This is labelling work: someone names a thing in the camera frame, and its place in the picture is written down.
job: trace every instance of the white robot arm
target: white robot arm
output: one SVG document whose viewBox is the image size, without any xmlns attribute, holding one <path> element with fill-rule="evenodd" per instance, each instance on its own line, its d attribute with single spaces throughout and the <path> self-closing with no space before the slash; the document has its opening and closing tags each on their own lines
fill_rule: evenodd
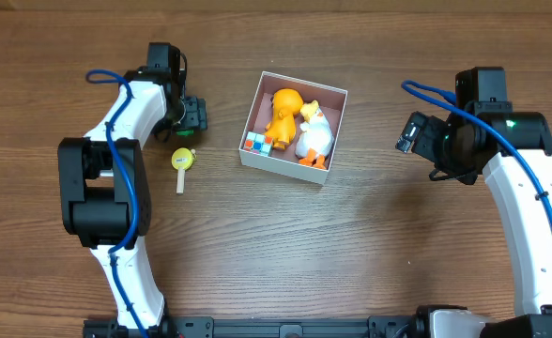
<svg viewBox="0 0 552 338">
<path fill-rule="evenodd" d="M 139 222 L 136 235 L 114 252 L 116 269 L 112 269 L 109 252 L 130 227 L 132 203 L 115 161 L 108 149 L 106 129 L 109 120 L 127 99 L 127 88 L 119 87 L 115 104 L 96 128 L 83 138 L 64 139 L 58 148 L 61 204 L 64 225 L 70 234 L 78 235 L 83 246 L 99 260 L 117 304 L 117 325 L 136 334 L 142 328 L 170 331 L 166 320 L 165 300 L 155 285 L 146 254 L 145 237 L 151 214 L 150 194 L 141 150 L 151 133 L 194 131 L 207 128 L 205 101 L 184 97 L 185 69 L 179 67 L 180 51 L 167 43 L 149 44 L 147 66 L 131 70 L 131 100 L 112 127 L 117 153 L 122 158 L 139 201 Z M 114 177 L 113 188 L 87 187 L 87 179 Z M 115 281 L 121 283 L 131 303 L 127 308 Z"/>
<path fill-rule="evenodd" d="M 519 150 L 549 193 L 552 206 L 552 155 Z M 500 153 L 483 169 L 498 206 L 514 273 L 514 312 L 540 314 L 552 306 L 552 236 L 541 201 L 515 158 Z"/>
<path fill-rule="evenodd" d="M 396 147 L 404 152 L 411 147 L 412 152 L 433 162 L 435 170 L 429 176 L 433 181 L 456 179 L 471 185 L 478 175 L 484 176 L 508 242 L 517 318 L 492 323 L 490 318 L 472 315 L 465 308 L 423 307 L 416 314 L 426 323 L 422 333 L 436 338 L 552 336 L 552 216 L 541 200 L 546 198 L 552 209 L 551 132 L 540 113 L 513 112 L 502 68 L 462 71 L 456 75 L 455 85 L 456 95 L 415 82 L 402 84 L 409 93 L 453 114 L 443 121 L 413 113 Z M 455 105 L 409 86 L 436 92 Z M 510 155 L 516 149 L 514 156 L 524 159 L 543 186 L 542 193 L 535 190 L 525 168 Z M 422 337 L 420 331 L 412 326 L 409 337 Z"/>
</svg>

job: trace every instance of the wooden table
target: wooden table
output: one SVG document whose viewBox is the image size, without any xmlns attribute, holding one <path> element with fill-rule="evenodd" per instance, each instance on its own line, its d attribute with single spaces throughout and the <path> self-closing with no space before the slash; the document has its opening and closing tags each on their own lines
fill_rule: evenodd
<svg viewBox="0 0 552 338">
<path fill-rule="evenodd" d="M 85 13 L 0 11 L 0 336 L 79 336 L 115 315 L 98 262 L 61 223 L 56 147 L 92 129 L 116 97 L 93 68 L 143 65 L 149 41 L 190 62 L 207 99 L 200 138 L 151 140 L 147 236 L 174 315 L 216 318 L 412 314 L 419 304 L 513 315 L 508 251 L 490 192 L 428 180 L 394 144 L 408 115 L 446 116 L 399 86 L 453 88 L 501 65 L 516 111 L 552 130 L 552 14 Z M 262 70 L 349 91 L 330 177 L 317 186 L 240 164 Z M 179 146 L 199 161 L 176 196 Z"/>
</svg>

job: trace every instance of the colorful cube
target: colorful cube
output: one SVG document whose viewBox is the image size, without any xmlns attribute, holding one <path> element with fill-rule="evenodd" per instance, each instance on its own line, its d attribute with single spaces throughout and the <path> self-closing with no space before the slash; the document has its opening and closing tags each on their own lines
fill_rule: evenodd
<svg viewBox="0 0 552 338">
<path fill-rule="evenodd" d="M 243 150 L 247 150 L 254 154 L 269 156 L 272 151 L 272 138 L 249 131 Z"/>
</svg>

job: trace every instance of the yellow rubber duck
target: yellow rubber duck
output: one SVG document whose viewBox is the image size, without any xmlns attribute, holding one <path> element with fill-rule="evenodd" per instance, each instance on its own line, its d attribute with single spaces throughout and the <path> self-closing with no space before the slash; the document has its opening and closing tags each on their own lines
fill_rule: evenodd
<svg viewBox="0 0 552 338">
<path fill-rule="evenodd" d="M 274 107 L 272 121 L 266 126 L 267 137 L 271 137 L 275 148 L 285 150 L 297 133 L 295 115 L 301 111 L 303 99 L 295 89 L 281 89 L 272 99 Z"/>
</svg>

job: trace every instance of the white box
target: white box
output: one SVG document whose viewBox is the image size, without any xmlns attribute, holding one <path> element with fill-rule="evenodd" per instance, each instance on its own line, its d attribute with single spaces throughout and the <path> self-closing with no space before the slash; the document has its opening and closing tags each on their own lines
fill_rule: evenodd
<svg viewBox="0 0 552 338">
<path fill-rule="evenodd" d="M 303 117 L 300 115 L 295 118 L 295 122 L 297 123 L 297 135 L 293 143 L 285 151 L 273 149 L 271 156 L 267 157 L 243 150 L 247 132 L 252 131 L 261 134 L 266 132 L 266 125 L 272 119 L 271 98 L 276 91 L 283 88 L 297 90 L 305 102 L 317 100 L 320 104 L 320 109 L 322 109 L 322 113 L 324 113 L 329 121 L 332 134 L 334 135 L 334 145 L 325 162 L 326 170 L 299 164 L 299 158 L 295 155 L 295 146 L 301 134 L 299 125 Z M 346 90 L 264 71 L 261 74 L 253 105 L 249 112 L 249 118 L 247 118 L 247 124 L 245 125 L 245 130 L 242 133 L 242 138 L 238 147 L 240 161 L 243 165 L 253 168 L 324 184 L 330 172 L 330 164 L 332 163 L 332 158 L 336 150 L 336 143 L 339 138 L 339 130 L 341 128 L 341 121 L 343 120 L 346 100 Z"/>
</svg>

